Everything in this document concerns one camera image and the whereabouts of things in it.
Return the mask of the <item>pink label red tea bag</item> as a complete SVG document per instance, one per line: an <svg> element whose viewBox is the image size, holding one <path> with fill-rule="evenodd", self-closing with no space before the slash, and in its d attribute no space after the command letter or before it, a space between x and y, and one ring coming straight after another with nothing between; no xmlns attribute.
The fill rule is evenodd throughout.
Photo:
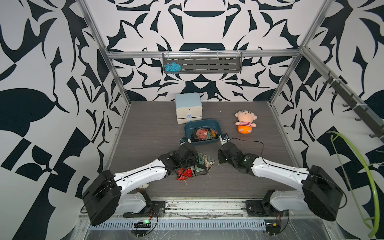
<svg viewBox="0 0 384 240"><path fill-rule="evenodd" d="M207 129L197 129L195 133L195 139L198 141L204 141L207 139L209 130Z"/></svg>

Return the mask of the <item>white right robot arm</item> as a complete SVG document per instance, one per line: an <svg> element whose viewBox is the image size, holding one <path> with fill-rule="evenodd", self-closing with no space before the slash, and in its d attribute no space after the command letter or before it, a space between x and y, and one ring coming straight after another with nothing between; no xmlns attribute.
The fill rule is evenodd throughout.
<svg viewBox="0 0 384 240"><path fill-rule="evenodd" d="M261 155L244 154L229 140L221 141L219 162L229 163L240 173L266 178L292 188L271 190L264 197L266 209L311 211L317 217L334 222L345 196L342 189L319 166L296 168L266 160Z"/></svg>

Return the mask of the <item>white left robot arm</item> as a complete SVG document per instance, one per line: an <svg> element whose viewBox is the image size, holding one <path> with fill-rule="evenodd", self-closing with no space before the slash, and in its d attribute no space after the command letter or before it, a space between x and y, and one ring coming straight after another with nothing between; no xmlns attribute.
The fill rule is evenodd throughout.
<svg viewBox="0 0 384 240"><path fill-rule="evenodd" d="M82 195L91 225L104 223L118 211L139 213L150 199L142 193L131 195L130 192L197 164L196 148L185 142L176 151L161 155L142 167L115 174L103 171Z"/></svg>

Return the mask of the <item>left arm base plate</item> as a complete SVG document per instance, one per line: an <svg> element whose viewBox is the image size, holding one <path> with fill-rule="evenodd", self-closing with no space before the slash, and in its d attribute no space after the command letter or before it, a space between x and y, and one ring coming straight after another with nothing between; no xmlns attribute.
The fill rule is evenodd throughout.
<svg viewBox="0 0 384 240"><path fill-rule="evenodd" d="M124 218L144 218L151 214L163 217L166 210L165 201L153 201L146 192L126 195L123 200Z"/></svg>

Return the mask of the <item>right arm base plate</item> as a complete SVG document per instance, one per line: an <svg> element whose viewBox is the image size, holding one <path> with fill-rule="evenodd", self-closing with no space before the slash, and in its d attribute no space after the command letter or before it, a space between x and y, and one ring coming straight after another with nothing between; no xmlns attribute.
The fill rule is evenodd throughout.
<svg viewBox="0 0 384 240"><path fill-rule="evenodd" d="M279 211L270 203L271 196L275 190L267 191L262 200L245 201L246 210L249 217L277 217Z"/></svg>

